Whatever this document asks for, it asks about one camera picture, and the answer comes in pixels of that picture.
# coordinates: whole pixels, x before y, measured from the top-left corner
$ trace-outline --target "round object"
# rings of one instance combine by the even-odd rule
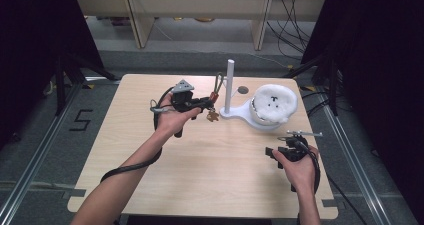
[[[261,125],[286,123],[297,110],[297,96],[287,87],[267,84],[256,90],[250,102],[250,114]]]

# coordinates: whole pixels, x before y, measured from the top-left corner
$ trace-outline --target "white base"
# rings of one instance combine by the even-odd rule
[[[252,115],[250,114],[250,101],[251,99],[247,100],[242,106],[240,107],[230,107],[228,113],[225,112],[225,107],[221,108],[219,110],[219,113],[221,114],[222,118],[230,119],[230,118],[239,118],[246,121],[250,126],[263,131],[271,131],[279,128],[282,124],[278,123],[275,125],[269,125],[265,126],[262,124],[259,124],[255,122],[252,118]]]

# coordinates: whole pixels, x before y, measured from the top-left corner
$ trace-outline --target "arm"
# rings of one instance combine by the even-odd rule
[[[318,150],[311,146],[309,148],[318,158]],[[277,150],[273,150],[272,153],[283,165],[287,179],[296,188],[299,200],[300,224],[321,224],[315,201],[315,168],[312,164],[312,159],[309,156],[305,156],[300,161],[290,162]]]
[[[168,94],[162,102],[171,104]],[[156,131],[121,166],[145,162],[153,158],[185,122],[198,115],[200,108],[185,113],[169,111],[160,114]],[[113,224],[131,198],[147,167],[109,177],[85,199],[71,224]]]

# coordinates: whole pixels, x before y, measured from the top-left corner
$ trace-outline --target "person's left hand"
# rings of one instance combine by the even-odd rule
[[[156,131],[164,132],[167,136],[171,137],[183,129],[184,124],[192,117],[197,116],[201,109],[194,108],[187,112],[172,111],[171,105],[172,93],[168,93],[162,103],[161,107],[170,108],[170,111],[162,112],[159,115],[158,127]]]

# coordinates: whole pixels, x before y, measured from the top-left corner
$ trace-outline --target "wooden tabletop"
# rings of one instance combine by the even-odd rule
[[[154,131],[150,101],[180,80],[195,87],[194,98],[213,91],[215,77],[186,75],[125,75],[88,156],[75,189],[84,197],[71,197],[68,209],[76,212],[101,177],[118,167]],[[151,165],[123,213],[148,215],[295,218],[299,211],[296,193],[290,191],[284,171],[265,156],[265,147],[284,143],[287,130],[311,131],[297,84],[292,79],[235,77],[233,88],[246,86],[247,94],[236,93],[231,106],[241,106],[256,89],[279,84],[298,96],[298,109],[289,122],[273,131],[259,131],[241,119],[210,122],[207,111],[184,127],[181,138],[171,138],[160,159]],[[215,104],[224,106],[225,88]],[[307,137],[316,146],[313,137]],[[324,207],[334,200],[320,161],[321,183],[316,194],[322,219],[334,219],[337,207]]]

